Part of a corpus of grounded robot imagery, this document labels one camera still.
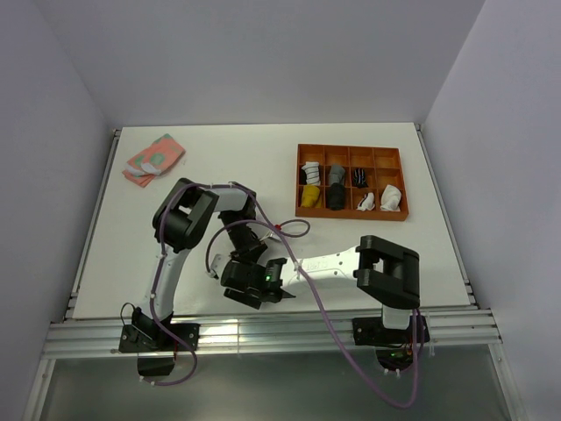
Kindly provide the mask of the rolled yellow socks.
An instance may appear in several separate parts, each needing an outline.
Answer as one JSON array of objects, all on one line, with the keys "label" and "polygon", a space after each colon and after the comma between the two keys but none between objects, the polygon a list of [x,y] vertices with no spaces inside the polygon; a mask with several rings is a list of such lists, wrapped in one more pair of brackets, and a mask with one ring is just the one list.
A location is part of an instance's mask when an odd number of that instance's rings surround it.
[{"label": "rolled yellow socks", "polygon": [[302,189],[301,203],[302,208],[321,208],[322,190],[316,185],[305,185]]}]

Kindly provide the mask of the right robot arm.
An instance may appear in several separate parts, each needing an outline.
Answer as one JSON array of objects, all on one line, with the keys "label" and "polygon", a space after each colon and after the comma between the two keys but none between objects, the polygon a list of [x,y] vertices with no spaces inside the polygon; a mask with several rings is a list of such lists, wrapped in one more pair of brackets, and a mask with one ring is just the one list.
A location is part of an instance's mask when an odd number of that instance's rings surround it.
[{"label": "right robot arm", "polygon": [[259,309],[316,290],[341,290],[351,285],[381,304],[381,336],[399,341],[420,308],[420,255],[391,241],[366,235],[343,252],[291,261],[271,259],[261,265],[218,254],[210,264],[214,276],[233,301]]}]

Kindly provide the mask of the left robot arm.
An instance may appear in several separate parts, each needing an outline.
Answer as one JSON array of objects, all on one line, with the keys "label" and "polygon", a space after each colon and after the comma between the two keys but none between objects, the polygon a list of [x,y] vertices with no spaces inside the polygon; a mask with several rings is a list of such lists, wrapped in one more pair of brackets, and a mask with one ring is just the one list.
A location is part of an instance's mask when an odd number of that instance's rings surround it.
[{"label": "left robot arm", "polygon": [[255,263],[266,251],[247,225],[256,219],[256,198],[254,191],[236,182],[210,186],[187,178],[179,179],[168,193],[153,217],[160,247],[154,280],[131,318],[139,340],[149,349],[160,350],[171,339],[174,294],[184,262],[202,241],[214,214],[228,232],[235,260]]}]

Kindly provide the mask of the pink green patterned socks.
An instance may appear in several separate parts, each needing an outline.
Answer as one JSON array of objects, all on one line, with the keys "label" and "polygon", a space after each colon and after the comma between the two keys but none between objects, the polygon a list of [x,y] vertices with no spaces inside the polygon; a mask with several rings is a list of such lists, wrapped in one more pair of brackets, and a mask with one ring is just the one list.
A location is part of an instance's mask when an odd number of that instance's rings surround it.
[{"label": "pink green patterned socks", "polygon": [[131,157],[124,165],[124,178],[144,188],[167,173],[185,154],[185,149],[168,133]]}]

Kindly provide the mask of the small white rolled socks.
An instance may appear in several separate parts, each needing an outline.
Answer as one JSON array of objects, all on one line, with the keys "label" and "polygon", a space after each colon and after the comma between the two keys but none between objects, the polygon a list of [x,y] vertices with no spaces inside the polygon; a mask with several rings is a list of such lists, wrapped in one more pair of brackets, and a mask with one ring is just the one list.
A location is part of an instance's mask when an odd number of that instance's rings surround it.
[{"label": "small white rolled socks", "polygon": [[373,192],[366,193],[359,201],[357,211],[372,211],[375,208],[375,195]]}]

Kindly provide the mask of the rolled white striped socks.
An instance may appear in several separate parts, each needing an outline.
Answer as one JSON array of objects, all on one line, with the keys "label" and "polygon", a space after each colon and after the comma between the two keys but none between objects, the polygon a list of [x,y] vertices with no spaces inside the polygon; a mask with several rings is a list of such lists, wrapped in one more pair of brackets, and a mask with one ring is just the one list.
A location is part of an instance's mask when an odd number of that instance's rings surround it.
[{"label": "rolled white striped socks", "polygon": [[321,185],[321,169],[318,161],[306,161],[300,168],[302,182],[306,185]]}]

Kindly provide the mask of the rolled black socks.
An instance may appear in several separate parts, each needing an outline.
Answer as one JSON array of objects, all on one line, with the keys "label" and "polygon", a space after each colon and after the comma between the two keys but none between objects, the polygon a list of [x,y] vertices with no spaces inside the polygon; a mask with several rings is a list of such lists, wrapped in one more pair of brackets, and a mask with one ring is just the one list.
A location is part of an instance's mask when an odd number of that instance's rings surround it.
[{"label": "rolled black socks", "polygon": [[332,211],[340,211],[345,207],[345,188],[342,183],[334,182],[328,187],[326,206]]}]

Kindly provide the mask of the orange compartment tray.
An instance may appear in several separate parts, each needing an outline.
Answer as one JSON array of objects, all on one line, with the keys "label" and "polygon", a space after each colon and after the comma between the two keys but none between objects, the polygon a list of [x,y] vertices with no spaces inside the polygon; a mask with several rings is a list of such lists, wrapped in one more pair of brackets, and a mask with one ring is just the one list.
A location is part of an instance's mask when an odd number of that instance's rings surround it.
[{"label": "orange compartment tray", "polygon": [[[306,161],[318,161],[321,169],[323,193],[321,208],[302,208],[302,182],[300,168]],[[333,164],[345,168],[344,188],[345,207],[342,210],[330,210],[326,206],[326,193],[329,187],[328,174]],[[356,188],[352,182],[354,168],[366,171],[367,188]],[[376,146],[339,146],[300,144],[297,148],[295,215],[303,218],[344,218],[362,220],[404,221],[408,217],[408,199],[404,184],[401,156],[397,148]],[[385,187],[394,185],[402,194],[400,211],[382,211],[380,197]],[[360,199],[368,192],[375,195],[375,208],[371,211],[356,210]]]}]

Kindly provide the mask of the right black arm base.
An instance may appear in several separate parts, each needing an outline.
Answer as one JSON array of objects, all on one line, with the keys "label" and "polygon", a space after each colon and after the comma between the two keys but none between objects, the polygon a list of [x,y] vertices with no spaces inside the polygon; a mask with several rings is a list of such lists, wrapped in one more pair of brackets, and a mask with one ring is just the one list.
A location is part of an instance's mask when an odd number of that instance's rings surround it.
[{"label": "right black arm base", "polygon": [[430,342],[427,320],[415,310],[382,308],[379,317],[352,319],[356,346],[371,346],[379,364],[389,371],[403,371],[413,364],[413,321],[416,321],[416,350],[422,353]]}]

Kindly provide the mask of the large white rolled socks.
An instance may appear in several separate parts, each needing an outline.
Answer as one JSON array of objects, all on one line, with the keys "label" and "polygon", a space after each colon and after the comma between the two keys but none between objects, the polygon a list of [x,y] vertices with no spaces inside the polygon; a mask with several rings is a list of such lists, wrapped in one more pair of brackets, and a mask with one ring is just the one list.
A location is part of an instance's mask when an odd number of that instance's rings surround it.
[{"label": "large white rolled socks", "polygon": [[382,211],[400,211],[401,191],[394,185],[388,184],[380,197]]}]

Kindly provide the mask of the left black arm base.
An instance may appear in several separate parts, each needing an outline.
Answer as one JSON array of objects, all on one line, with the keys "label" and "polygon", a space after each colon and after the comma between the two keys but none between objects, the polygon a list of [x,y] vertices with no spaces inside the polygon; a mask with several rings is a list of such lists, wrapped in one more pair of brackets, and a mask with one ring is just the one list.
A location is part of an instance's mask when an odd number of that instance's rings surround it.
[{"label": "left black arm base", "polygon": [[169,316],[161,321],[169,335],[151,318],[135,307],[131,321],[121,318],[123,328],[119,341],[120,353],[136,353],[138,374],[143,380],[159,380],[172,373],[179,351],[195,351],[198,346],[200,325],[174,324]]}]

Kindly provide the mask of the rolled grey socks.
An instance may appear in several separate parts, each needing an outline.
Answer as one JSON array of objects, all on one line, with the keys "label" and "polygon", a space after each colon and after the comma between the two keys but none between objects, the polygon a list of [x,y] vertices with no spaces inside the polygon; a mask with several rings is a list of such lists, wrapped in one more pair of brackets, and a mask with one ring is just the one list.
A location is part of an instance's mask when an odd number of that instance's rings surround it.
[{"label": "rolled grey socks", "polygon": [[331,186],[333,184],[342,184],[344,185],[344,178],[345,178],[345,168],[339,164],[333,164],[330,167],[330,172],[328,174],[328,185]]}]

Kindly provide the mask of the black striped sock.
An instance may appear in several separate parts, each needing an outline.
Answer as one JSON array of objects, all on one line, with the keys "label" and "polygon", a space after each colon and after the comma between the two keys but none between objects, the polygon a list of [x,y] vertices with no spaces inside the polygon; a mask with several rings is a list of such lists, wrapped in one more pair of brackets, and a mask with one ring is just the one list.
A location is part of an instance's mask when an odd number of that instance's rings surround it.
[{"label": "black striped sock", "polygon": [[356,188],[367,188],[366,171],[363,168],[354,168],[352,171],[352,182]]}]

